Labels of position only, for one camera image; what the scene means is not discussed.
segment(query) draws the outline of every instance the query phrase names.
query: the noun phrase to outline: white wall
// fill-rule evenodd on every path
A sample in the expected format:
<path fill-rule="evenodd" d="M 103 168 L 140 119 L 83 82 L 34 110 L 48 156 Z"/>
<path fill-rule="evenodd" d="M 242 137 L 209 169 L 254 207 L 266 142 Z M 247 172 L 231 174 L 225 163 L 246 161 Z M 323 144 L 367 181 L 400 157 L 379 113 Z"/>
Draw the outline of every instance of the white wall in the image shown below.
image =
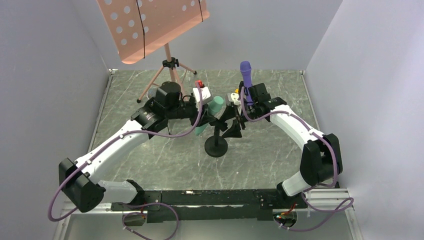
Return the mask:
<path fill-rule="evenodd" d="M 424 2 L 344 0 L 306 69 L 365 239 L 424 239 Z"/>
<path fill-rule="evenodd" d="M 72 1 L 108 68 L 161 66 L 163 48 L 135 64 L 123 64 L 97 2 Z M 304 70 L 341 2 L 208 0 L 210 17 L 171 41 L 171 53 L 194 69 L 238 69 L 249 60 L 257 69 Z"/>
<path fill-rule="evenodd" d="M 52 239 L 59 162 L 87 152 L 108 75 L 70 1 L 0 1 L 0 239 Z"/>

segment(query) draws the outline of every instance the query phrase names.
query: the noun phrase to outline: marble table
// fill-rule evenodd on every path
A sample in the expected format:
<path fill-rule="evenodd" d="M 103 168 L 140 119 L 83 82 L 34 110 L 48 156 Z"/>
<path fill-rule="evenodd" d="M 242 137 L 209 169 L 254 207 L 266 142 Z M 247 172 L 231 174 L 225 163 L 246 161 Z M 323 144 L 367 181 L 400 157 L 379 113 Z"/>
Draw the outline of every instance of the marble table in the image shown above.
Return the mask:
<path fill-rule="evenodd" d="M 136 103 L 136 98 L 155 73 L 155 70 L 115 72 L 94 148 L 118 131 L 146 102 L 146 97 L 142 103 Z M 192 89 L 194 81 L 200 79 L 214 96 L 224 97 L 234 92 L 242 80 L 239 70 L 197 70 L 197 73 L 187 72 L 183 82 L 186 90 Z M 184 71 L 179 70 L 178 74 L 183 78 Z M 169 71 L 164 70 L 156 83 L 169 79 Z M 317 127 L 299 71 L 253 70 L 252 81 L 253 84 L 265 83 L 272 98 L 281 97 L 300 117 Z M 172 134 L 183 133 L 190 127 L 188 119 L 170 123 Z M 301 149 L 283 130 L 266 120 L 246 123 L 243 138 L 227 138 L 228 152 L 219 158 L 205 153 L 204 143 L 212 135 L 213 128 L 208 126 L 200 136 L 194 133 L 181 138 L 155 136 L 116 162 L 103 179 L 132 179 L 145 190 L 275 188 L 299 169 Z"/>

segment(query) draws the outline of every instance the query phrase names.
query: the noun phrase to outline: purple microphone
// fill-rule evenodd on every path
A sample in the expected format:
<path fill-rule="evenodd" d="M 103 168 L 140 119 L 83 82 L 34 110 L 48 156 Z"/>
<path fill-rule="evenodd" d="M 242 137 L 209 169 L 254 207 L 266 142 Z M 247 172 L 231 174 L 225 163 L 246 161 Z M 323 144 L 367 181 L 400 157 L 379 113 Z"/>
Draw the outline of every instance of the purple microphone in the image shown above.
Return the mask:
<path fill-rule="evenodd" d="M 251 63 L 249 61 L 242 61 L 240 63 L 240 72 L 243 76 L 244 95 L 247 98 L 247 105 L 253 105 L 252 97 L 248 90 L 248 88 L 252 87 Z"/>

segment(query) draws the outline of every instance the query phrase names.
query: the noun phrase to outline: green cylinder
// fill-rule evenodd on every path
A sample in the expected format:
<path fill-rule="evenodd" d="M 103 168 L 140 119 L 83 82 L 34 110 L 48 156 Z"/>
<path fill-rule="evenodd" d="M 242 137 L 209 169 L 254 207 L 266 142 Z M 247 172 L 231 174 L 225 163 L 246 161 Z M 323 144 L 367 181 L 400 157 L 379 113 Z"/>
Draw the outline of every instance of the green cylinder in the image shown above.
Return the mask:
<path fill-rule="evenodd" d="M 208 104 L 207 110 L 209 111 L 210 114 L 215 116 L 217 113 L 221 111 L 221 109 L 223 108 L 223 105 L 224 105 L 224 99 L 220 96 L 215 96 L 213 98 L 213 101 L 211 101 Z M 199 136 L 201 133 L 203 133 L 203 131 L 208 125 L 209 124 L 205 124 L 205 125 L 196 127 L 194 130 L 194 134 L 196 136 Z"/>

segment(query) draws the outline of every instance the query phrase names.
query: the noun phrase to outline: pink perforated panel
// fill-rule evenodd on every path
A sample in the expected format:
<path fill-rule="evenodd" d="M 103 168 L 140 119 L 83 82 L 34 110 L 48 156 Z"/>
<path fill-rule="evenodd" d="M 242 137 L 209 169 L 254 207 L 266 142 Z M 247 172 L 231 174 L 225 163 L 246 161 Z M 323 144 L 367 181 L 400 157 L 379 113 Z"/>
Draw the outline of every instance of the pink perforated panel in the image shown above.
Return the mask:
<path fill-rule="evenodd" d="M 141 60 L 209 17 L 205 0 L 97 0 L 97 3 L 125 64 Z"/>

